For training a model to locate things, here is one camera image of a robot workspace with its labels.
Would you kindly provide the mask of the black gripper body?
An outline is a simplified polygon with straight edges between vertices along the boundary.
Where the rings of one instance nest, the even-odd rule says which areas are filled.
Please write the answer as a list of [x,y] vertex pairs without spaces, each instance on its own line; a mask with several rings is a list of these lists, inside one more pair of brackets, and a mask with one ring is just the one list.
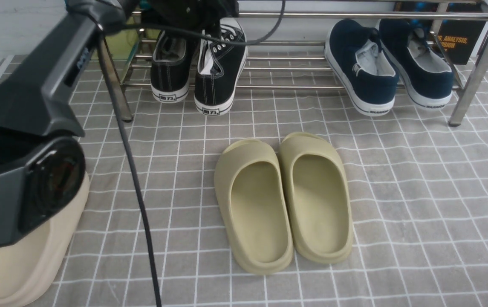
[[160,29],[190,37],[193,33],[222,37],[221,21],[239,16],[236,0],[149,0],[133,29]]

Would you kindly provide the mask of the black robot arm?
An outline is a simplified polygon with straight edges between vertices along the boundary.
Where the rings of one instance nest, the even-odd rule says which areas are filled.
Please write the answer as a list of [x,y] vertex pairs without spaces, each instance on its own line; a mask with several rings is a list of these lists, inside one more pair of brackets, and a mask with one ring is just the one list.
[[65,16],[0,84],[0,307],[51,286],[90,188],[69,106],[92,53],[129,29],[138,0],[69,0]]

